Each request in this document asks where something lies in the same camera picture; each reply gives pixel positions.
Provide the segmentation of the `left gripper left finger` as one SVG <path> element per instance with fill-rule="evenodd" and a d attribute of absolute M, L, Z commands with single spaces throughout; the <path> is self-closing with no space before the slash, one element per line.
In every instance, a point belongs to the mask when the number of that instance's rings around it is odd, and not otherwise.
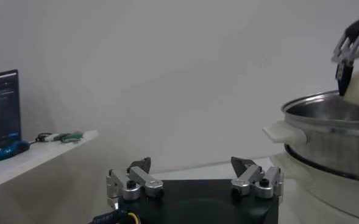
<path fill-rule="evenodd" d="M 119 202 L 134 202 L 144 194 L 149 198 L 160 199 L 164 196 L 162 180 L 149 174 L 151 158 L 146 157 L 131 162 L 126 170 L 110 169 L 106 176 L 107 204 L 119 208 Z"/>

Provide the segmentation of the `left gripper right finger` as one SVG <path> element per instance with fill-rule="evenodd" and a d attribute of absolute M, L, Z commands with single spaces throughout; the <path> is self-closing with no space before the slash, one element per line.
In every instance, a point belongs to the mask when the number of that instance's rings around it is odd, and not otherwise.
<path fill-rule="evenodd" d="M 231 180 L 232 196 L 243 198 L 255 194 L 257 198 L 281 198 L 283 195 L 283 172 L 279 167 L 271 166 L 264 171 L 250 159 L 232 156 L 231 165 L 236 178 Z"/>

